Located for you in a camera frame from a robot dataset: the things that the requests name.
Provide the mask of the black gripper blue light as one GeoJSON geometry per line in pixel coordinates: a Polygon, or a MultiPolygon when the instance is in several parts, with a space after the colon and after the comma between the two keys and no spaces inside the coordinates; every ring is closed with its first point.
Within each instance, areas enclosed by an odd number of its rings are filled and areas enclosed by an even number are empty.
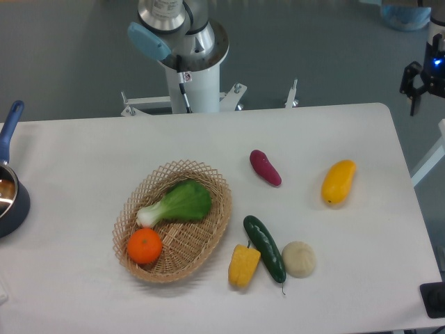
{"type": "Polygon", "coordinates": [[[400,93],[407,96],[410,101],[410,115],[415,116],[419,112],[421,96],[426,92],[432,95],[444,95],[444,34],[437,33],[432,37],[432,42],[426,44],[423,67],[413,61],[403,71],[400,83],[400,93]],[[419,88],[414,87],[414,80],[421,75],[423,84],[419,88]]]}

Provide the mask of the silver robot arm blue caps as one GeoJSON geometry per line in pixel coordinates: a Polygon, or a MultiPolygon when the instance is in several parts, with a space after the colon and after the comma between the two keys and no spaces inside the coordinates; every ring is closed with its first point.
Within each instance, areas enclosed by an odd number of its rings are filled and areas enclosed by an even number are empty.
{"type": "MultiPolygon", "coordinates": [[[[422,64],[410,63],[403,72],[400,92],[419,108],[421,96],[444,96],[444,2],[376,1],[389,25],[412,31],[429,26],[422,64]]],[[[127,100],[127,112],[170,106],[174,114],[213,113],[241,109],[246,86],[236,83],[220,91],[220,64],[229,51],[225,29],[209,18],[207,1],[139,1],[138,22],[127,35],[133,46],[163,66],[167,97],[127,100]]]]}

